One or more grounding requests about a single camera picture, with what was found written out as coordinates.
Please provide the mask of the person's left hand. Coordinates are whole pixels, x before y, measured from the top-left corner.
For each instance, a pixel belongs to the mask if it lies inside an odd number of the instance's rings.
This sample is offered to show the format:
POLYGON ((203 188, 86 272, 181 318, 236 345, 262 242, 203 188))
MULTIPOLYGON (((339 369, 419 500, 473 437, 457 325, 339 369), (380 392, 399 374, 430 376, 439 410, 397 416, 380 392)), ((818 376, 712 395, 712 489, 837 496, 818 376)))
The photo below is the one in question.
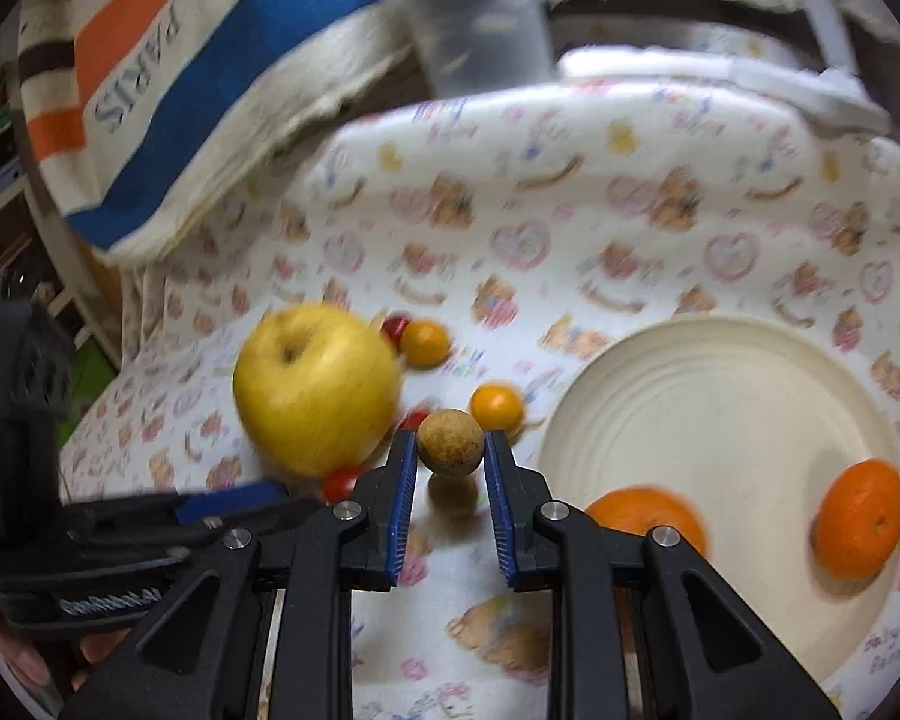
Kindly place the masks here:
MULTIPOLYGON (((82 658, 89 665, 102 663, 126 639, 130 631, 101 632, 86 635, 80 642, 82 658)), ((52 684, 52 673, 35 647, 11 631, 0 619, 0 660, 4 661, 20 684, 30 692, 52 684)))

